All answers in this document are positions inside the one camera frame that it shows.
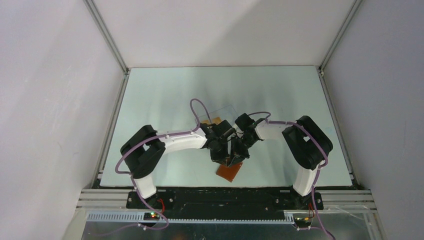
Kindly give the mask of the brown leather card holder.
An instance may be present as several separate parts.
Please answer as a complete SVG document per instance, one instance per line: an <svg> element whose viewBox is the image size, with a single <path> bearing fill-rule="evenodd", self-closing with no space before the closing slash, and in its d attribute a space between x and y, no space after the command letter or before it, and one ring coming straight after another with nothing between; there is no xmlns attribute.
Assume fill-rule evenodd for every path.
<svg viewBox="0 0 424 240"><path fill-rule="evenodd" d="M239 172L240 168L242 167L243 162L239 162L237 164L234 164L232 166L226 166L225 164L221 164L215 174L228 182L232 183L235 179L237 173Z"/></svg>

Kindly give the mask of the clear plastic card box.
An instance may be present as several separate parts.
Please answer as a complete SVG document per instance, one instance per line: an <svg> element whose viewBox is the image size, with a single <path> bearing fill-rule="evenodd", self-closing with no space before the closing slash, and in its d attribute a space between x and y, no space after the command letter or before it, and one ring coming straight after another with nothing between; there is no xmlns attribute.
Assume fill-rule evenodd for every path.
<svg viewBox="0 0 424 240"><path fill-rule="evenodd" d="M213 118L220 117L222 121L227 120L231 125L233 125L238 116L239 115L237 114L233 106L227 105L220 109L210 112L209 113L210 119L208 118L207 114L201 115L198 118L200 122L202 122L204 120L212 120Z"/></svg>

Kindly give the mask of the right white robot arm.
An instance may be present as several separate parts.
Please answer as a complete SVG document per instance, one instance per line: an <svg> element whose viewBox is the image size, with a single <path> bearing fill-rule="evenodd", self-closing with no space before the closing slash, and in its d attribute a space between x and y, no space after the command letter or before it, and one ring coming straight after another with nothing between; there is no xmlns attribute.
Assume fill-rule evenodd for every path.
<svg viewBox="0 0 424 240"><path fill-rule="evenodd" d="M253 120L244 113L235 120L236 130L241 136L230 141L228 167L249 158L249 148L258 141L283 138L298 163L298 171L292 188L291 204L304 209L311 202L310 193L316 185L320 170L329 163L333 143L318 125L307 115L295 122L269 120L268 117Z"/></svg>

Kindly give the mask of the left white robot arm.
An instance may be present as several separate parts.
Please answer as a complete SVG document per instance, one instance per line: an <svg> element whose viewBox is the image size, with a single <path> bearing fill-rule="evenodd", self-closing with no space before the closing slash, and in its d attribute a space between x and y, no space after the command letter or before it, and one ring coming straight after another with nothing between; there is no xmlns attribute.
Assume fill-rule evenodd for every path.
<svg viewBox="0 0 424 240"><path fill-rule="evenodd" d="M115 166L118 174L128 174L139 192L138 201L145 208L158 202L153 171L163 155L188 149L207 149L214 162L229 157L228 141L237 129L227 120L219 124L198 123L194 129L158 134L150 124L140 128L120 148L121 159Z"/></svg>

